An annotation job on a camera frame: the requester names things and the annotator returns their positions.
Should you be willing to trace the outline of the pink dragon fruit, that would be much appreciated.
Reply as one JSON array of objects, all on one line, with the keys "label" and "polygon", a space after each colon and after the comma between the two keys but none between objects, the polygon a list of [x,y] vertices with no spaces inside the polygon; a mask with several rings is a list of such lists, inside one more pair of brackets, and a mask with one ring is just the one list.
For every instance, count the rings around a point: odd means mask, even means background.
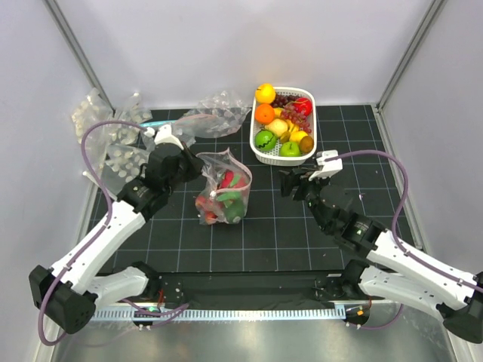
[{"label": "pink dragon fruit", "polygon": [[225,207],[231,200],[242,199],[242,192],[247,184],[243,173],[227,170],[217,189],[217,201]]}]

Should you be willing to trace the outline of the red lychee bunch with leaves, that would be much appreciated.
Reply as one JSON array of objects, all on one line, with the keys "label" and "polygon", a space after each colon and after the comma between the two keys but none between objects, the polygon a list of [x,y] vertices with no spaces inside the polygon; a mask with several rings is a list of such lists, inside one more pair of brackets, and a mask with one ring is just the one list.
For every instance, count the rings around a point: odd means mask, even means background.
[{"label": "red lychee bunch with leaves", "polygon": [[198,195],[195,207],[199,213],[200,223],[213,225],[223,221],[220,202],[215,197]]}]

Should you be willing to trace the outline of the dark green avocado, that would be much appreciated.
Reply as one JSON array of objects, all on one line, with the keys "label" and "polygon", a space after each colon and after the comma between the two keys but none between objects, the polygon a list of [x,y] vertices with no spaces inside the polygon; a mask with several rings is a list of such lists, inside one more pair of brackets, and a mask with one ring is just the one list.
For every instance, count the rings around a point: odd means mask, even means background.
[{"label": "dark green avocado", "polygon": [[241,199],[231,200],[224,208],[224,216],[229,224],[237,224],[245,216],[245,205]]}]

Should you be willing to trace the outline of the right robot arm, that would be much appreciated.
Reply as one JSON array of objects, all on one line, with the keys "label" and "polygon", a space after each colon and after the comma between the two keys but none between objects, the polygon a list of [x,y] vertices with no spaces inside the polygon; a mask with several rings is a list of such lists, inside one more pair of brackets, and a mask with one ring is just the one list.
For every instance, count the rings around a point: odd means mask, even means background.
[{"label": "right robot arm", "polygon": [[320,231],[354,256],[340,278],[344,296],[390,299],[434,317],[467,342],[482,342],[481,274],[440,262],[355,212],[349,193],[320,170],[297,167],[279,176],[281,195],[306,202]]}]

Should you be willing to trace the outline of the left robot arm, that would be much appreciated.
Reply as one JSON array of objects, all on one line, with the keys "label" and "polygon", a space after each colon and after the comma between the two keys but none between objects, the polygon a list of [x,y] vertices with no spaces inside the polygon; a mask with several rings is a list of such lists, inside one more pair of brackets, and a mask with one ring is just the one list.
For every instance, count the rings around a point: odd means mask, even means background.
[{"label": "left robot arm", "polygon": [[134,262],[106,277],[98,272],[130,236],[167,205],[176,187],[201,176],[204,165],[185,145],[156,146],[139,174],[124,185],[85,238],[50,268],[38,265],[30,272],[39,317],[49,317],[65,333],[74,334],[105,305],[132,296],[144,302],[156,299],[162,288],[160,274],[144,262]]}]

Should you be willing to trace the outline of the clear zip bag pink zipper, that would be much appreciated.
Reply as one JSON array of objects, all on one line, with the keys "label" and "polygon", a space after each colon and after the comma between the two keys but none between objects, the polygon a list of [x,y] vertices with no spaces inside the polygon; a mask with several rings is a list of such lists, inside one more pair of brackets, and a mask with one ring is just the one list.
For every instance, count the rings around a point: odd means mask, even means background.
[{"label": "clear zip bag pink zipper", "polygon": [[195,199],[202,225],[241,222],[248,211],[252,173],[237,160],[230,149],[222,152],[200,152],[205,188]]}]

